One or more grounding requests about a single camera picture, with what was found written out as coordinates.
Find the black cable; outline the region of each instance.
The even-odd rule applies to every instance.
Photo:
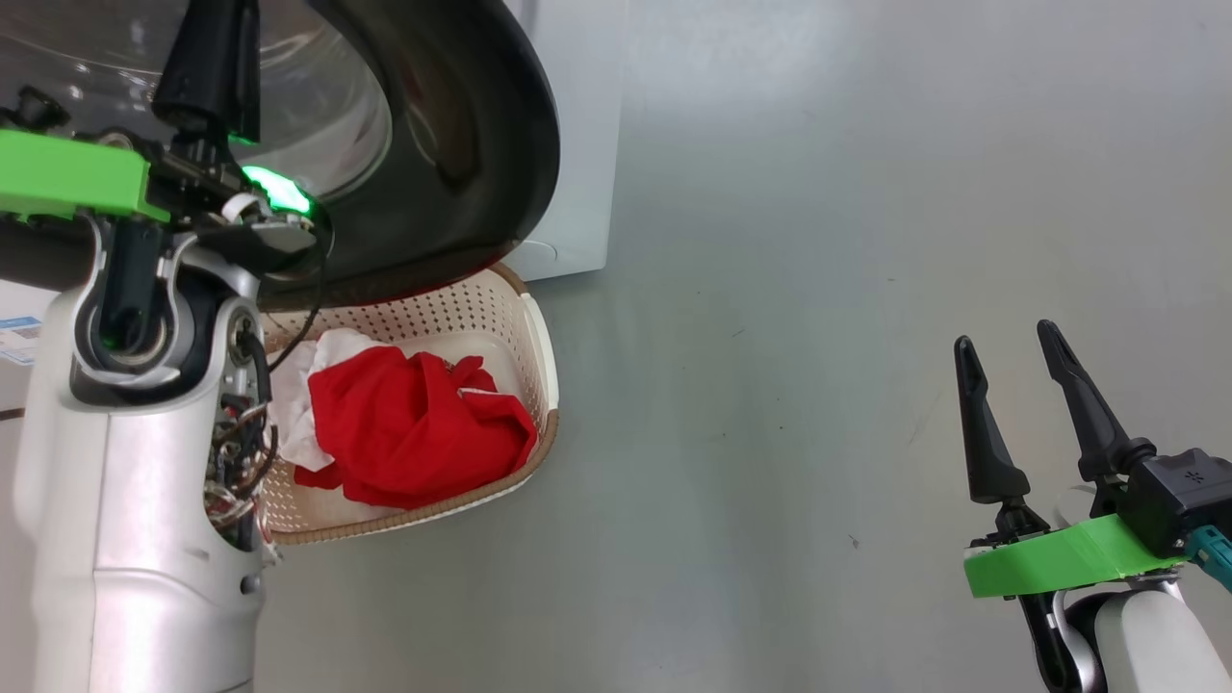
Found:
[[[278,427],[271,425],[270,449],[265,451],[265,460],[261,462],[261,469],[256,470],[256,474],[253,475],[253,480],[249,481],[248,485],[245,485],[243,488],[235,492],[235,497],[239,498],[240,501],[244,501],[245,498],[251,496],[253,492],[256,491],[256,487],[260,486],[261,480],[265,478],[265,475],[270,474],[270,470],[274,469],[274,461],[277,459],[278,459]]]
[[[249,457],[261,449],[261,432],[265,430],[265,417],[266,414],[262,413],[253,420],[253,425],[244,427],[244,434],[240,437],[243,443],[240,443],[239,459]]]
[[[274,365],[270,366],[271,371],[277,370],[277,367],[282,365],[282,361],[286,361],[287,356],[291,355],[291,351],[293,351],[294,348],[304,340],[304,337],[308,337],[308,330],[312,329],[312,323],[317,319],[317,313],[320,312],[320,305],[325,300],[325,248],[320,245],[320,240],[317,242],[317,252],[320,258],[320,264],[317,266],[317,300],[314,301],[312,311],[308,311],[308,318],[304,321],[304,326],[299,328],[299,334],[287,343],[282,354],[275,359]]]
[[[253,367],[256,370],[256,401],[257,404],[269,404],[274,400],[274,388],[270,385],[270,372],[274,367],[270,366],[265,358],[265,345],[261,340],[256,338],[256,334],[251,332],[245,332],[239,338],[239,346],[246,355],[253,359]],[[265,430],[265,422],[269,416],[262,413],[255,420],[250,422],[248,425],[253,425],[257,432]],[[278,454],[278,427],[270,427],[270,449],[265,453],[265,460],[262,461],[261,469],[256,470],[256,475],[253,476],[243,488],[238,490],[235,497],[244,501],[251,496],[253,491],[256,490],[265,475],[270,472],[270,467],[274,466],[274,460]]]

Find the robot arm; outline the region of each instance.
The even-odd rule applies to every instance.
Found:
[[[997,531],[971,544],[965,570],[972,594],[1019,602],[1052,693],[1232,693],[1232,678],[1181,598],[1177,571],[1186,559],[1216,576],[1225,566],[1232,466],[1201,450],[1161,456],[1149,440],[1131,440],[1061,330],[1041,321],[1037,332],[1069,404],[1079,471],[1096,487],[1092,519],[1053,530],[1027,507],[1030,483],[988,407],[975,345],[960,338],[955,365],[971,499],[1000,506]],[[1069,589],[1116,582],[1130,591],[1066,605]]]
[[[168,147],[49,137],[67,113],[30,88],[0,111],[0,158],[31,164],[0,173],[9,223],[95,240],[48,310],[18,450],[38,692],[251,689],[277,455],[255,300],[328,248],[320,210],[280,206],[228,149],[259,136],[256,27],[255,0],[190,2],[153,102]]]

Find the teal connector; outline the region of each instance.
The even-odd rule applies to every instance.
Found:
[[[1185,543],[1185,555],[1232,592],[1232,543],[1222,531],[1209,524],[1195,529]]]

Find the laundry basket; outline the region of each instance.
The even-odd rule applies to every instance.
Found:
[[[266,348],[281,350],[303,327],[307,313],[264,318]],[[515,395],[538,429],[530,460],[516,472],[462,496],[403,511],[349,501],[341,488],[298,486],[294,467],[276,462],[261,502],[266,528],[278,544],[310,544],[388,531],[460,513],[515,491],[552,448],[557,425],[557,381],[552,343],[538,305],[517,275],[503,265],[404,301],[320,311],[306,339],[349,327],[399,346],[408,356],[430,351],[450,363],[480,355],[500,392]]]

